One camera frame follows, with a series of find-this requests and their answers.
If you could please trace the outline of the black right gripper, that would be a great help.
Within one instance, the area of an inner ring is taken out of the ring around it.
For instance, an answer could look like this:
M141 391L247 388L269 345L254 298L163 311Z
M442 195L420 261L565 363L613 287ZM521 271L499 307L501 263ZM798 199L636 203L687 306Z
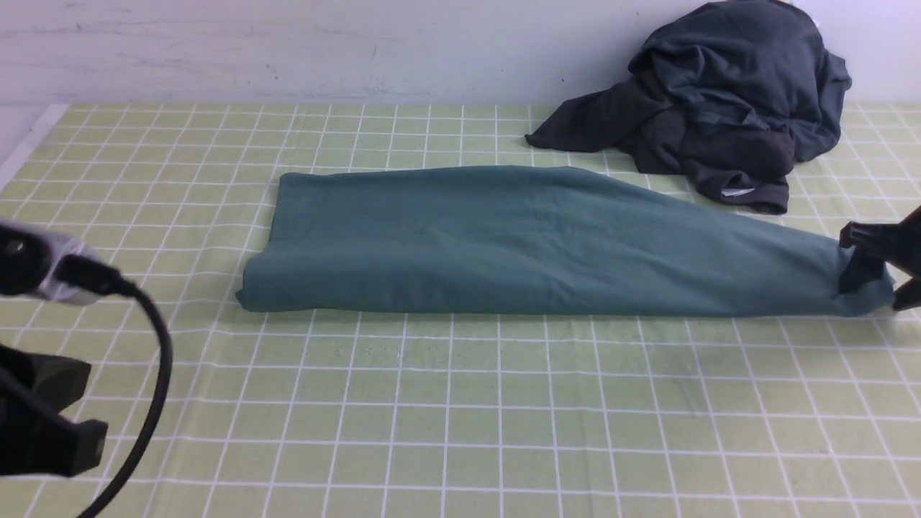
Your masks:
M898 223L850 221L840 230L838 245L853 252L839 276L839 293L852 293L879 280L889 263L911 276L895 289L894 312L920 307L920 206Z

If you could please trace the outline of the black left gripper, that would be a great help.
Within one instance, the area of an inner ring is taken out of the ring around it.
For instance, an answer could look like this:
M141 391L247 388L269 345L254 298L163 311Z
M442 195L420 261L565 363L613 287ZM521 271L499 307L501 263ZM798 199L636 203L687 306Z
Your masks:
M2 345L1 367L2 476L75 478L98 466L106 422L76 422L62 415L83 398L91 365Z

